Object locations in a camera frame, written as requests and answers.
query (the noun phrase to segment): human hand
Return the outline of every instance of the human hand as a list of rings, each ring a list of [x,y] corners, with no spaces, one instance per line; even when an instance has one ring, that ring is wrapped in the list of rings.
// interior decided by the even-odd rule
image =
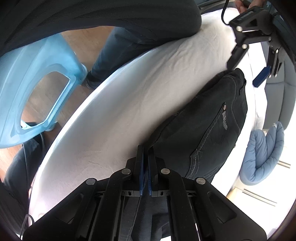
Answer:
[[[247,11],[247,8],[244,6],[244,4],[241,0],[235,0],[234,2],[235,2],[235,6],[237,7],[237,10],[239,11],[240,14]],[[251,8],[253,6],[263,7],[265,2],[266,2],[266,0],[253,0],[250,4],[249,8]]]

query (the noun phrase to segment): wooden floor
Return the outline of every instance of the wooden floor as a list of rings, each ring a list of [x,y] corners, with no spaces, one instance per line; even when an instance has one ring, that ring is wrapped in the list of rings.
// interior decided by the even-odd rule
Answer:
[[[70,44],[80,62],[88,70],[91,69],[100,50],[113,27],[97,27],[83,30],[72,30],[62,33]],[[67,78],[57,72],[45,76],[35,87],[23,111],[22,119],[26,122],[41,122],[49,113],[67,83]],[[64,105],[53,131],[45,132],[47,149],[50,147],[62,127],[77,110],[81,103],[90,95],[91,90],[78,86]],[[6,170],[21,145],[0,149],[0,178],[4,179]]]

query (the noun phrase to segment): blue plastic stool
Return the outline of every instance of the blue plastic stool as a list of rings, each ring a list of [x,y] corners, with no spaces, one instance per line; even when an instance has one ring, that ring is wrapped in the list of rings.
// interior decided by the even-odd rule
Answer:
[[[24,107],[38,82],[51,72],[65,75],[69,82],[46,119],[29,126],[21,120]],[[61,34],[3,55],[0,58],[0,148],[21,144],[53,129],[60,110],[86,74],[86,67]]]

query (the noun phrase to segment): silver bolt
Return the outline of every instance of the silver bolt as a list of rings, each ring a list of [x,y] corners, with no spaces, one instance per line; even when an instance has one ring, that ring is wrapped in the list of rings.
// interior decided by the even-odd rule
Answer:
[[[196,179],[196,182],[197,182],[198,184],[200,184],[200,185],[203,185],[203,184],[205,184],[205,179],[202,178],[202,177],[199,177],[199,178]]]
[[[128,175],[128,174],[131,173],[131,170],[128,169],[128,168],[125,168],[125,169],[122,169],[121,173],[124,174],[124,175]]]
[[[238,32],[242,32],[242,27],[241,26],[237,26],[237,31]]]
[[[167,174],[169,174],[170,173],[170,169],[167,169],[167,168],[163,168],[163,169],[161,169],[161,171],[160,171],[162,174],[165,174],[165,175],[167,175]]]
[[[94,178],[89,178],[86,180],[87,185],[93,185],[96,183],[96,180]]]

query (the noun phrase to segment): blue padded cushion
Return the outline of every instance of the blue padded cushion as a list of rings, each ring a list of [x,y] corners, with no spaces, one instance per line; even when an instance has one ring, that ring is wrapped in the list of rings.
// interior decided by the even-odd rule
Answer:
[[[245,185],[256,185],[272,172],[284,148],[284,128],[278,121],[265,136],[253,130],[244,155],[239,177]]]

